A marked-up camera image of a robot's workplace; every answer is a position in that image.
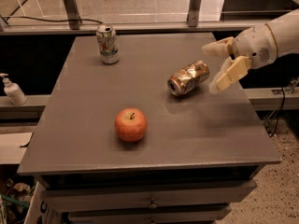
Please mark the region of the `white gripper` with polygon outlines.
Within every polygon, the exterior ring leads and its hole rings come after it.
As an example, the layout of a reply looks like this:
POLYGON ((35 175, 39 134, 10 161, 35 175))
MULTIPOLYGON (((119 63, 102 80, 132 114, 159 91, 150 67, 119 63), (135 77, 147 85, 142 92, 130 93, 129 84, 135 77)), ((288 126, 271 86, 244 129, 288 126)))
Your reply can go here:
POLYGON ((273 63, 278 56, 275 39, 267 24, 250 27, 236 38, 230 36, 205 44, 202 51, 208 56, 228 57, 208 84, 209 92, 212 94, 218 94, 229 88, 246 76, 250 68, 264 67, 273 63), (237 57, 235 59, 229 57, 233 51, 237 57))

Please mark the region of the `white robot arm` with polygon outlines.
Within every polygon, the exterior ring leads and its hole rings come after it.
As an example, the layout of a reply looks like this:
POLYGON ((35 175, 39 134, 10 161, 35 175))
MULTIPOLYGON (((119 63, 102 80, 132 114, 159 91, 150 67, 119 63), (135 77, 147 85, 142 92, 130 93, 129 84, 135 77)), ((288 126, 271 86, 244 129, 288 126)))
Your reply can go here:
POLYGON ((279 57, 299 53, 299 10, 252 26, 237 37, 206 44, 202 51, 205 55, 225 59, 208 85, 210 93, 218 94, 246 76, 250 69, 259 69, 279 57))

